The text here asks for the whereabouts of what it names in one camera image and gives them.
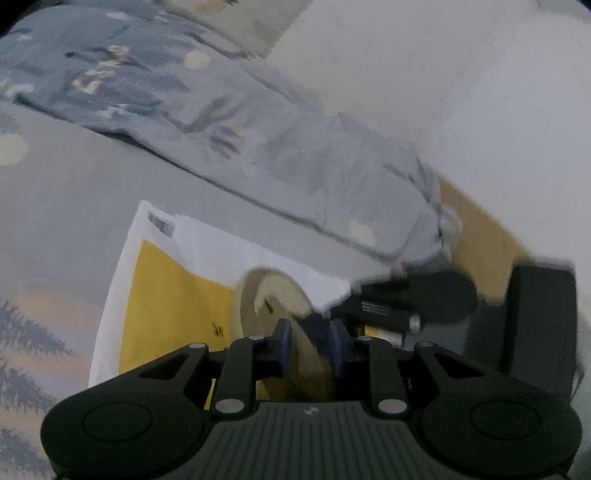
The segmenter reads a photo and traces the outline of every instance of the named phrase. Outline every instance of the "white wall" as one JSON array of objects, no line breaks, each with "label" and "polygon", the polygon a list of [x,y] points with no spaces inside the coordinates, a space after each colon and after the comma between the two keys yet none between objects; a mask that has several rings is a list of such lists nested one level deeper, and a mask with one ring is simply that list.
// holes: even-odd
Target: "white wall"
[{"label": "white wall", "polygon": [[419,150],[534,254],[574,261],[589,316],[589,23],[540,14],[522,25]]},{"label": "white wall", "polygon": [[328,109],[417,141],[469,87],[493,32],[507,37],[535,12],[534,0],[314,0],[267,61],[323,93]]}]

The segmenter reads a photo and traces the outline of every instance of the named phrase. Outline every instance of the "circular black pad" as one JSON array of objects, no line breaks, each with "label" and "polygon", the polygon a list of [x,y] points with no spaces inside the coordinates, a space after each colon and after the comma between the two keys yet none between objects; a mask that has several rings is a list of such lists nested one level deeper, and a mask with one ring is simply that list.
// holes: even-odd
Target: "circular black pad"
[{"label": "circular black pad", "polygon": [[470,420],[483,435],[498,440],[520,440],[540,428],[537,412],[523,403],[497,400],[475,407]]},{"label": "circular black pad", "polygon": [[125,442],[144,434],[152,412],[137,403],[113,402],[96,407],[83,420],[86,433],[104,442]]},{"label": "circular black pad", "polygon": [[48,413],[41,441],[69,478],[153,478],[197,450],[208,415],[182,395],[84,392]]},{"label": "circular black pad", "polygon": [[[481,387],[491,391],[484,382]],[[529,478],[568,463],[582,429],[568,404],[541,391],[448,393],[423,411],[420,433],[455,468],[486,478]]]}]

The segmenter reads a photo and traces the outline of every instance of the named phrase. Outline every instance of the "ribbed black surface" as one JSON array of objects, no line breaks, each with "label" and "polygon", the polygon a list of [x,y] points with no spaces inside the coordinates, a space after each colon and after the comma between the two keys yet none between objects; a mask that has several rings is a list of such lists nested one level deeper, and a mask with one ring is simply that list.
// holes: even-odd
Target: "ribbed black surface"
[{"label": "ribbed black surface", "polygon": [[216,425],[199,453],[166,480],[468,479],[439,464],[401,421],[360,403],[263,403],[250,418]]}]

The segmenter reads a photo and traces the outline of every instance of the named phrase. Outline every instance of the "barcode label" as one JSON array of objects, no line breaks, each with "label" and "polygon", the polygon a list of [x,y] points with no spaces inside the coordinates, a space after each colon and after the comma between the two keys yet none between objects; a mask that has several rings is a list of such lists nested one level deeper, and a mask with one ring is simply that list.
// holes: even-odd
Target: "barcode label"
[{"label": "barcode label", "polygon": [[148,213],[148,220],[154,224],[154,226],[160,230],[167,237],[172,237],[174,232],[174,225],[166,220],[162,220],[155,216],[152,212]]}]

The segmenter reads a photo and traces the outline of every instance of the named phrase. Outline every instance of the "light gray fabric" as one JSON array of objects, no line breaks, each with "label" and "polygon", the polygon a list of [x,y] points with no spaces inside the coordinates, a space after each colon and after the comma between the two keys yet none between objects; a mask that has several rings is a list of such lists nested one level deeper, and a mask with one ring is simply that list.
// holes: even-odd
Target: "light gray fabric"
[{"label": "light gray fabric", "polygon": [[6,100],[127,134],[390,261],[449,253],[444,233],[459,224],[412,151],[325,115],[311,92],[201,25],[141,0],[80,4],[36,12],[0,40]]}]

